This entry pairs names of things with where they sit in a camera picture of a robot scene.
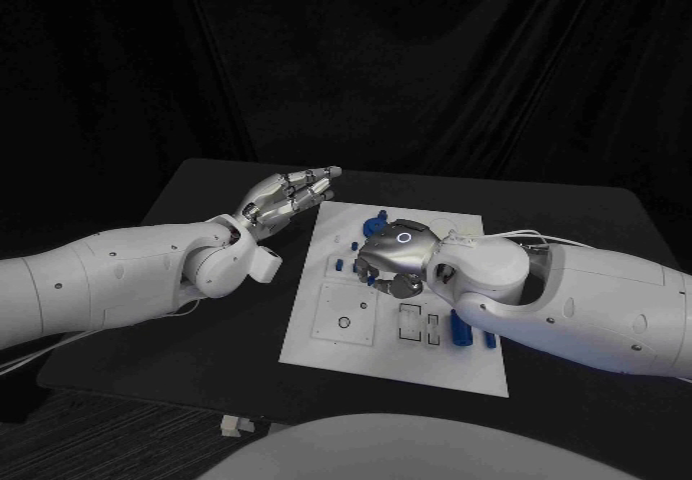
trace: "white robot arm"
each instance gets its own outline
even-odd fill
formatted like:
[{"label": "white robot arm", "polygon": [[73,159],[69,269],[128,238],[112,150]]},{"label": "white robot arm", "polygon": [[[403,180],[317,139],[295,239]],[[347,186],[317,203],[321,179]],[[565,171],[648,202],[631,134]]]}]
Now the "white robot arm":
[{"label": "white robot arm", "polygon": [[246,275],[271,281],[281,258],[256,242],[333,197],[338,167],[274,175],[233,215],[96,233],[54,250],[0,261],[0,349],[62,332],[161,317],[227,295]]},{"label": "white robot arm", "polygon": [[[356,267],[362,280],[398,274],[373,287],[399,298],[425,281],[467,324],[537,350],[612,372],[692,377],[692,277],[641,258],[500,236],[441,240],[398,220],[367,239]],[[529,272],[543,292],[519,305]]]}]

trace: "black backdrop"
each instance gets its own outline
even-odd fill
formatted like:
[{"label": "black backdrop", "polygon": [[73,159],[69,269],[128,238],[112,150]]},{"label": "black backdrop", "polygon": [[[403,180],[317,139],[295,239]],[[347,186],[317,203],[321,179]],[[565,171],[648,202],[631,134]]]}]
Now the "black backdrop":
[{"label": "black backdrop", "polygon": [[[3,2],[0,258],[135,225],[180,162],[210,157],[622,186],[692,271],[690,13],[683,0]],[[3,390],[34,394],[37,366]],[[31,403],[3,398],[3,415]]]}]

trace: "white board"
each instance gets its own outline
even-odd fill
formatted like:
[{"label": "white board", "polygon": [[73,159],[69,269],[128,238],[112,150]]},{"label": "white board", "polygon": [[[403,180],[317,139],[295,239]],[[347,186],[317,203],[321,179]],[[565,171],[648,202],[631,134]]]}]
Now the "white board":
[{"label": "white board", "polygon": [[[353,273],[357,251],[351,250],[351,242],[362,247],[363,222],[376,217],[380,210],[386,211],[389,222],[396,219],[421,222],[441,238],[451,228],[460,233],[483,234],[477,215],[323,202],[279,362],[507,397],[500,339],[497,347],[488,348],[483,332],[473,328],[473,345],[455,346],[451,307],[429,290],[400,300],[357,280]],[[336,269],[338,259],[343,260],[340,271]],[[392,277],[382,273],[379,278]],[[400,335],[416,338],[409,334],[416,319],[421,341],[402,339]],[[426,341],[428,333],[435,340],[439,337],[439,345]]]}]

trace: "gray carpet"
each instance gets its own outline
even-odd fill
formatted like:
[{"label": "gray carpet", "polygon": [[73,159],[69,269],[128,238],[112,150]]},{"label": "gray carpet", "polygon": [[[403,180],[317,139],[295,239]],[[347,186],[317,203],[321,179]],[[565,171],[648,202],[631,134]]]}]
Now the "gray carpet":
[{"label": "gray carpet", "polygon": [[222,415],[52,392],[21,424],[0,424],[0,479],[193,479],[268,425],[223,437]]}]

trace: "robotic hand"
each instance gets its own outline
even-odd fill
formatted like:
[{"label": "robotic hand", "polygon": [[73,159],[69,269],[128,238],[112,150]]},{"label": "robotic hand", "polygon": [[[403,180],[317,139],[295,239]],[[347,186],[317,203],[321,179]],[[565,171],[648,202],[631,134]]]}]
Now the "robotic hand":
[{"label": "robotic hand", "polygon": [[[359,251],[360,281],[396,298],[429,290],[483,331],[612,372],[692,377],[692,277],[631,255],[500,235],[439,239],[396,220]],[[519,305],[529,273],[539,299]]]},{"label": "robotic hand", "polygon": [[338,167],[272,175],[233,215],[206,222],[96,233],[0,261],[0,349],[54,333],[101,330],[165,316],[227,295],[246,275],[271,281],[281,258],[256,242],[333,197]]}]

